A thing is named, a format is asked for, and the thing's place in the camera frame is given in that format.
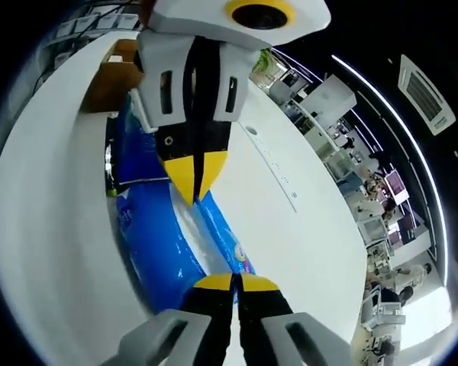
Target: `blue package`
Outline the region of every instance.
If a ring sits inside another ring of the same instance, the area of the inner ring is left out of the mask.
[[[229,264],[233,273],[248,272],[255,274],[243,247],[236,239],[222,212],[209,191],[202,201],[196,202],[204,224],[215,242],[218,250]]]
[[[119,227],[154,313],[179,309],[205,272],[183,237],[168,181],[133,185],[118,196]]]
[[[168,179],[156,153],[156,140],[132,113],[127,94],[116,121],[117,180],[120,185]]]

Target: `ceiling light strip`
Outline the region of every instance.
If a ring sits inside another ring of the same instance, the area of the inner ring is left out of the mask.
[[[409,202],[409,199],[407,199],[407,205],[409,206],[409,211],[411,212],[411,215],[412,215],[412,226],[416,228],[418,227],[418,225],[415,223],[414,211],[412,211],[412,206],[411,206],[411,202]]]
[[[355,115],[356,118],[358,118],[358,120],[361,122],[361,124],[366,128],[366,130],[368,131],[369,135],[375,140],[375,143],[376,145],[380,148],[380,150],[383,151],[383,148],[382,148],[382,145],[380,145],[379,141],[376,139],[375,135],[372,133],[372,131],[368,128],[368,126],[365,124],[365,122],[361,119],[361,117],[358,115],[357,112],[355,112],[354,110],[351,110],[351,113],[353,113]]]
[[[392,115],[395,117],[395,119],[398,121],[402,129],[404,130],[405,134],[411,141],[412,146],[414,147],[416,153],[419,156],[419,159],[421,160],[424,170],[426,171],[427,178],[429,179],[429,182],[431,183],[431,187],[433,188],[433,193],[434,193],[434,198],[436,199],[437,202],[437,208],[440,214],[440,222],[441,222],[441,231],[443,232],[443,244],[444,244],[444,277],[443,277],[443,283],[446,285],[447,280],[448,280],[448,236],[447,236],[447,228],[446,228],[446,220],[444,219],[444,212],[443,212],[443,205],[441,203],[440,195],[437,190],[436,182],[434,181],[433,174],[431,173],[431,169],[429,168],[429,165],[427,164],[426,158],[424,157],[424,154],[421,151],[421,148],[419,147],[418,142],[416,139],[412,136],[412,132],[408,129],[407,125],[405,122],[402,120],[400,115],[397,113],[397,111],[393,108],[393,106],[387,101],[387,99],[368,81],[366,80],[361,74],[359,74],[353,67],[345,63],[342,59],[339,57],[332,55],[332,58],[338,62],[342,67],[344,67],[347,71],[352,73],[356,78],[358,78],[369,90],[375,94],[375,96],[386,106],[386,108],[392,113]]]
[[[298,69],[296,69],[295,67],[292,67],[290,66],[290,69],[292,69],[293,71],[297,72],[302,78],[304,78],[305,80],[307,80],[308,82],[310,82],[311,84],[314,84],[314,82],[312,80],[310,80],[310,78],[306,75],[304,75],[304,73]]]
[[[375,108],[375,106],[372,104],[372,102],[369,101],[368,98],[365,95],[363,95],[363,93],[361,91],[357,90],[356,92],[360,95],[361,98],[363,98],[365,100],[366,103],[368,103],[368,105],[375,111],[375,113],[377,113],[381,117],[380,112],[378,112],[378,110]]]
[[[419,174],[416,172],[414,164],[409,163],[409,165],[411,166],[412,172],[414,173],[416,180],[418,181],[419,188],[421,189],[421,193],[424,198],[424,202],[426,203],[427,215],[429,216],[429,221],[431,222],[431,233],[433,235],[434,245],[436,245],[436,234],[434,233],[433,216],[431,215],[431,210],[429,209],[429,203],[427,202],[426,194],[424,193],[424,188],[422,187],[421,181],[419,180]]]
[[[365,135],[363,135],[363,132],[361,132],[361,130],[358,128],[358,126],[355,126],[354,127],[355,130],[357,131],[357,133],[361,136],[361,140],[363,140],[365,142],[365,144],[368,146],[368,149],[369,149],[369,152],[370,154],[373,153],[373,147],[372,145],[368,142],[368,140],[365,138]]]

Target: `white table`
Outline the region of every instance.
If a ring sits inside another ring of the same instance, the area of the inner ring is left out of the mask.
[[[106,51],[118,38],[135,37],[106,34],[66,61],[28,103],[0,158],[0,285],[48,364],[98,364],[150,316],[134,295],[109,220],[106,114],[77,117]],[[298,193],[297,212],[246,125]],[[309,312],[350,342],[366,273],[360,234],[304,137],[252,83],[212,192],[258,274],[281,287],[295,312]],[[233,322],[226,364],[242,363],[237,328]]]

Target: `computer monitor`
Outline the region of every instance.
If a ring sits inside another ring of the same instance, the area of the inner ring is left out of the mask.
[[[409,193],[405,189],[404,182],[396,170],[393,170],[385,177],[385,183],[389,187],[390,193],[397,205],[409,199]]]
[[[413,220],[413,216],[407,214],[397,221],[398,231],[400,232],[403,245],[415,239],[415,225]]]

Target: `ceiling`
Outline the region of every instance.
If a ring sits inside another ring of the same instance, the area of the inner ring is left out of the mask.
[[[339,56],[358,70],[391,102],[431,167],[443,203],[449,252],[458,262],[458,2],[326,0],[326,3],[332,17],[327,29],[278,48],[318,75],[334,73],[354,90],[362,92],[391,125],[414,167],[421,166],[418,154],[396,119],[368,88],[333,61],[331,55]],[[456,115],[456,123],[437,136],[432,135],[398,90],[402,54],[412,59],[436,85]],[[402,156],[401,174],[415,197],[414,209],[420,212],[424,204],[418,199],[417,179],[411,176],[402,149],[376,112],[360,97],[357,109],[372,121],[369,127],[383,140],[385,149]],[[437,267],[442,273],[445,253],[438,221],[439,208],[426,172],[418,169],[418,176],[431,210],[438,245]]]

